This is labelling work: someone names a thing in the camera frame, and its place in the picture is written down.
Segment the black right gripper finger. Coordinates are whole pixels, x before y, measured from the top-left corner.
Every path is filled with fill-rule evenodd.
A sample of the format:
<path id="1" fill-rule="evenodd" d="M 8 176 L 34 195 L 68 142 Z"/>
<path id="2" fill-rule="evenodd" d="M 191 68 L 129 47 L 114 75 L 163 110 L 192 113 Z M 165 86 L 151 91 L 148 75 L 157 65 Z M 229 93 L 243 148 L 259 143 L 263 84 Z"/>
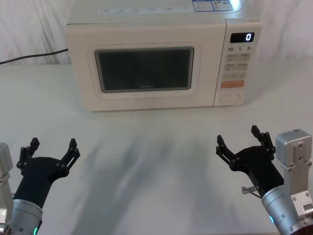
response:
<path id="1" fill-rule="evenodd" d="M 273 157 L 276 152 L 276 148 L 272 143 L 270 133 L 260 132 L 259 128 L 256 125 L 253 125 L 251 127 L 251 133 L 259 141 L 261 146 L 265 148 L 266 153 L 269 154 L 270 157 Z"/>
<path id="2" fill-rule="evenodd" d="M 240 153 L 234 154 L 226 146 L 221 135 L 217 135 L 216 154 L 229 166 L 232 171 L 242 171 Z"/>

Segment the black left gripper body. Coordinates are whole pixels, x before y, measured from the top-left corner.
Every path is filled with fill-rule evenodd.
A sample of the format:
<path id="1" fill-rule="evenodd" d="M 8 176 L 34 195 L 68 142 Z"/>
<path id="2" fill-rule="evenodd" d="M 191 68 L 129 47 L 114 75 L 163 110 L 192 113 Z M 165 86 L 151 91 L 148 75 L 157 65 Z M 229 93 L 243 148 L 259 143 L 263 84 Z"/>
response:
<path id="1" fill-rule="evenodd" d="M 61 160 L 50 157 L 36 157 L 18 161 L 22 181 L 13 199 L 24 200 L 43 208 L 52 184 L 68 176 L 68 168 Z"/>

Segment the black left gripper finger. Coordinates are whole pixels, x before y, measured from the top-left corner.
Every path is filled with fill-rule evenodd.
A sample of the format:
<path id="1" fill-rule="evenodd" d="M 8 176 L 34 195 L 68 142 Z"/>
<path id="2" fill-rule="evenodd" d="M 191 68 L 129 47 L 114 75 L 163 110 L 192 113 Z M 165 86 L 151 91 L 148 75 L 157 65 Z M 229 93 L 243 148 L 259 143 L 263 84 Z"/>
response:
<path id="1" fill-rule="evenodd" d="M 24 172 L 27 163 L 32 159 L 33 154 L 38 149 L 39 145 L 40 142 L 38 138 L 33 138 L 29 146 L 21 147 L 20 158 L 17 162 L 17 168 L 21 170 L 21 173 Z"/>
<path id="2" fill-rule="evenodd" d="M 66 154 L 58 162 L 58 166 L 61 168 L 62 172 L 69 172 L 79 157 L 80 152 L 77 148 L 76 140 L 72 138 L 69 142 L 69 147 Z"/>

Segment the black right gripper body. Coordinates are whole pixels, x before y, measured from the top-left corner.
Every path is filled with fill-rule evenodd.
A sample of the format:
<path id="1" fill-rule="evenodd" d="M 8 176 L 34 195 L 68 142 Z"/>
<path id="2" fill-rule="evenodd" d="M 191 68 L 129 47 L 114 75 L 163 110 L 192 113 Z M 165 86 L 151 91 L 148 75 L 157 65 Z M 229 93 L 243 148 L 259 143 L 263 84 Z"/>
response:
<path id="1" fill-rule="evenodd" d="M 284 184 L 284 179 L 272 163 L 273 155 L 263 146 L 248 147 L 235 154 L 234 171 L 245 173 L 260 196 Z"/>

